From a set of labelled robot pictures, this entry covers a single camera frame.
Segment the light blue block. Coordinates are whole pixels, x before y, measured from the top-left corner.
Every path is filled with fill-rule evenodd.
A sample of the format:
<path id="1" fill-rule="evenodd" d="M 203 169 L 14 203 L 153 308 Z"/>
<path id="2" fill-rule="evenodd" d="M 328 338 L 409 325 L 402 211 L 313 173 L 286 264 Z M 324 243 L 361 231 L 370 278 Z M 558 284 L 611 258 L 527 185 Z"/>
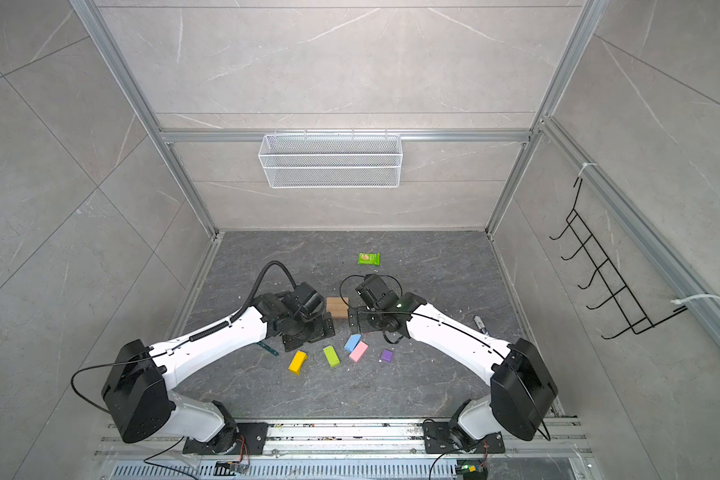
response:
<path id="1" fill-rule="evenodd" d="M 347 340 L 347 342 L 345 343 L 344 349 L 348 353 L 352 353 L 361 340 L 362 340 L 361 334 L 352 334 L 349 337 L 349 339 Z"/>

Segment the natural wood block long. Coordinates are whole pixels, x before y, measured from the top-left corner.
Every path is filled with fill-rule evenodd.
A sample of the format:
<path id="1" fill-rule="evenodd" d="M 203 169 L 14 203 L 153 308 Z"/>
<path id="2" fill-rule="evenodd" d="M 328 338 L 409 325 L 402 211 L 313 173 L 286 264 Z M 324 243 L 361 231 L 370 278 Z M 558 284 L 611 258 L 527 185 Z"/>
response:
<path id="1" fill-rule="evenodd" d="M 326 311 L 331 314 L 334 320 L 349 319 L 349 307 L 340 297 L 328 297 L 326 299 Z"/>

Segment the pink block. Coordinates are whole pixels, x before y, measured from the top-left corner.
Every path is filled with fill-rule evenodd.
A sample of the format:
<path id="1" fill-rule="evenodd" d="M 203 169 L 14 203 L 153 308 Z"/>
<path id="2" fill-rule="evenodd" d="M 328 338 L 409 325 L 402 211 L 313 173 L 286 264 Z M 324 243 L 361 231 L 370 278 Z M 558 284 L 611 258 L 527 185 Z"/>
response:
<path id="1" fill-rule="evenodd" d="M 359 362 L 366 351 L 368 350 L 368 345 L 364 341 L 359 341 L 355 348 L 352 350 L 352 352 L 349 355 L 349 358 L 353 362 Z"/>

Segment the yellow arch block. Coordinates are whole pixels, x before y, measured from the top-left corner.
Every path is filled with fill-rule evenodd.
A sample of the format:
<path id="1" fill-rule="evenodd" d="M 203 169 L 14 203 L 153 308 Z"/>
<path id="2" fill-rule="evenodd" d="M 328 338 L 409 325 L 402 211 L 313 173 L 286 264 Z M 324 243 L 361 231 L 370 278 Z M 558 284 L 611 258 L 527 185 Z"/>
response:
<path id="1" fill-rule="evenodd" d="M 299 375 L 307 359 L 308 355 L 305 352 L 297 351 L 289 364 L 288 370 L 294 375 Z"/>

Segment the lime green block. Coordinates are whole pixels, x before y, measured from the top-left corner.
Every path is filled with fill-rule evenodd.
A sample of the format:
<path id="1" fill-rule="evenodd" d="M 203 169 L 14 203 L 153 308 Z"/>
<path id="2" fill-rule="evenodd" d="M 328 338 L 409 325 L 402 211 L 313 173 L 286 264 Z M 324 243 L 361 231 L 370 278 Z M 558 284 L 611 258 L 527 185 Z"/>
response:
<path id="1" fill-rule="evenodd" d="M 323 353 L 331 368 L 335 368 L 340 365 L 340 359 L 333 346 L 324 347 Z"/>

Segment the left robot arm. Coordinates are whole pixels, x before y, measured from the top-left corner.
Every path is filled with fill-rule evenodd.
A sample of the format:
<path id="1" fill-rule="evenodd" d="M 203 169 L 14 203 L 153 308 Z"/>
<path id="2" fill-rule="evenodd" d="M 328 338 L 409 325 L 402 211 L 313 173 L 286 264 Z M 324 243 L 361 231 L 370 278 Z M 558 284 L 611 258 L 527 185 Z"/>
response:
<path id="1" fill-rule="evenodd" d="M 243 305 L 189 334 L 145 345 L 125 344 L 101 390 L 100 410 L 109 414 L 121 440 L 135 444 L 155 435 L 175 435 L 212 453 L 226 453 L 239 429 L 219 401 L 200 402 L 176 393 L 185 379 L 215 361 L 265 339 L 279 337 L 286 351 L 335 334 L 324 296 L 306 282 L 280 293 L 258 291 L 257 276 Z"/>

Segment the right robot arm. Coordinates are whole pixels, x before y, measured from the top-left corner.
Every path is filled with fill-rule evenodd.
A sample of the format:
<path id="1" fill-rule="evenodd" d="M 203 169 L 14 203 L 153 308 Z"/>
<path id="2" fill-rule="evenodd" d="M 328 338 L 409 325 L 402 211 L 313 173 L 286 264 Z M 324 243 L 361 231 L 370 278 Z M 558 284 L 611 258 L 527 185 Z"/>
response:
<path id="1" fill-rule="evenodd" d="M 531 441 L 550 441 L 545 418 L 558 396 L 558 387 L 537 347 L 519 338 L 514 342 L 490 336 L 450 318 L 423 297 L 393 289 L 386 276 L 367 274 L 355 292 L 363 305 L 350 311 L 365 315 L 376 330 L 429 345 L 477 375 L 490 393 L 463 402 L 446 422 L 424 420 L 425 438 L 435 442 L 429 453 L 502 453 L 508 433 Z"/>

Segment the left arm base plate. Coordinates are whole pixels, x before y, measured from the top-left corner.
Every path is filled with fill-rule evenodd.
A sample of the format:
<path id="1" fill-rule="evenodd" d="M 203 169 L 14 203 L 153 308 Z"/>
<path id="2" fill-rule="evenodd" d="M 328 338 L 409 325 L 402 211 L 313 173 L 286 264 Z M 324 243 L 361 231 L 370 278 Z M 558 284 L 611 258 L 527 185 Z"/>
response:
<path id="1" fill-rule="evenodd" d="M 188 439 L 183 454 L 197 455 L 261 455 L 264 450 L 269 424 L 265 422 L 238 423 L 235 429 L 224 427 L 211 441 Z"/>

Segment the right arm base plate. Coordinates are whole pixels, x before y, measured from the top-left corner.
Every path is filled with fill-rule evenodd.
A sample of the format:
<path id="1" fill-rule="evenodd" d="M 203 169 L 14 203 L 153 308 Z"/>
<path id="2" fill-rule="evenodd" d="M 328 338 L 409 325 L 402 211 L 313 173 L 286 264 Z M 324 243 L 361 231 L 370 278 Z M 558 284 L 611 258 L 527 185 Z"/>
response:
<path id="1" fill-rule="evenodd" d="M 458 427 L 451 427 L 448 422 L 425 419 L 420 426 L 423 431 L 425 451 L 428 454 L 447 452 L 504 454 L 506 452 L 501 432 L 475 440 Z"/>

